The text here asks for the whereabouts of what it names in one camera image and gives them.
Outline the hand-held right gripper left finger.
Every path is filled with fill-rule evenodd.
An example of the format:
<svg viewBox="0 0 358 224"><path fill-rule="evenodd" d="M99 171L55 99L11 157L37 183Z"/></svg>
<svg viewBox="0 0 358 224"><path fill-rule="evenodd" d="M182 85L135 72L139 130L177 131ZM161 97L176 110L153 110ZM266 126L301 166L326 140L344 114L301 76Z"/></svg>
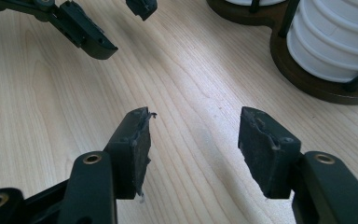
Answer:
<svg viewBox="0 0 358 224"><path fill-rule="evenodd" d="M117 224L117 201L143 194L152 117L146 106L132 110L102 151L75 160L58 224Z"/></svg>

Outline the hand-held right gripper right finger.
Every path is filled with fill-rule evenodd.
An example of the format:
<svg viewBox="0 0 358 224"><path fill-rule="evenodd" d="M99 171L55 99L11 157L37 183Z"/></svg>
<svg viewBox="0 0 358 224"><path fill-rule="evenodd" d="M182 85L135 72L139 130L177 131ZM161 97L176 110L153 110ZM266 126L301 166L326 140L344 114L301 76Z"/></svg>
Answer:
<svg viewBox="0 0 358 224"><path fill-rule="evenodd" d="M289 199L297 224L358 224L358 180L345 163L301 142L269 114L241 109L238 148L268 199Z"/></svg>

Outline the black wire cup holder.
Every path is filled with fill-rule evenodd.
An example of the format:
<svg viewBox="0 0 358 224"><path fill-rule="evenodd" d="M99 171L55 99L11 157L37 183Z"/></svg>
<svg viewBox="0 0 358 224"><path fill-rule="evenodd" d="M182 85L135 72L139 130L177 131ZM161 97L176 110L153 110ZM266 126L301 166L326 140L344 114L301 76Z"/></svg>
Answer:
<svg viewBox="0 0 358 224"><path fill-rule="evenodd" d="M243 25L267 26L272 30L269 47L273 62L282 75L301 91L341 105L358 105L358 77L349 83L336 83L317 78L301 68L290 55L284 33L294 17L299 0L284 0L271 6L260 6L254 0L250 6L238 6L227 0L206 0L220 17Z"/></svg>

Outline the stack of white cups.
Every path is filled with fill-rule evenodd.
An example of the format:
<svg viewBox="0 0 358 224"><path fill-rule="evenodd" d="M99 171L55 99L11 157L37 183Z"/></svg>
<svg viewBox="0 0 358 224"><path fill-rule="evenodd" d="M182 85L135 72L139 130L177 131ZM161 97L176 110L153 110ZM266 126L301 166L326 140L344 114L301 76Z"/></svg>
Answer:
<svg viewBox="0 0 358 224"><path fill-rule="evenodd" d="M300 0L286 43L311 75L352 80L358 76L358 0Z"/></svg>

